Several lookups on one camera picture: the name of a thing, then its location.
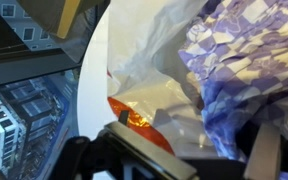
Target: plastic bag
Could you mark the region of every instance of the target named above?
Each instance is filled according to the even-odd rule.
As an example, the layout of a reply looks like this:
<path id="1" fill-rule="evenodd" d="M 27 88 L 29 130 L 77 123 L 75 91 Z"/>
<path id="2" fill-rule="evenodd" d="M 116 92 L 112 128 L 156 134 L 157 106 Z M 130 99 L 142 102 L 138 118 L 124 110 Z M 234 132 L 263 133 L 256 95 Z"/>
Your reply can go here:
<path id="1" fill-rule="evenodd" d="M 108 96 L 137 112 L 178 157 L 217 156 L 198 102 L 190 100 L 198 99 L 198 84 L 177 54 L 188 23 L 205 3 L 115 0 L 110 5 Z"/>

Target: white plastic bag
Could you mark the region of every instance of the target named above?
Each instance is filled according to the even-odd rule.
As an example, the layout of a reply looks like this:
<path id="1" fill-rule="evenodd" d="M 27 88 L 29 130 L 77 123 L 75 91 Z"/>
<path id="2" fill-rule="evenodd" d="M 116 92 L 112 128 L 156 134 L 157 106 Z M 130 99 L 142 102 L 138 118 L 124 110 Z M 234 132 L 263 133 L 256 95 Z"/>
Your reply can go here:
<path id="1" fill-rule="evenodd" d="M 207 0 L 111 1 L 108 96 L 159 131 L 178 157 L 215 157 L 196 103 L 197 85 L 177 51 Z"/>

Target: checkered cloth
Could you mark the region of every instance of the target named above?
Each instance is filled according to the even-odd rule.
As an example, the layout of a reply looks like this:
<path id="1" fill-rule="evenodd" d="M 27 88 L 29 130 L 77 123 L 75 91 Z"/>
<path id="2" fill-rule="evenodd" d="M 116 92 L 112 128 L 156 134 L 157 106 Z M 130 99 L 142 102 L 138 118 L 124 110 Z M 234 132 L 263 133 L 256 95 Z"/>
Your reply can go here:
<path id="1" fill-rule="evenodd" d="M 239 159 L 235 134 L 271 121 L 288 138 L 288 0 L 224 0 L 193 20 L 179 55 L 201 84 L 205 130 Z"/>

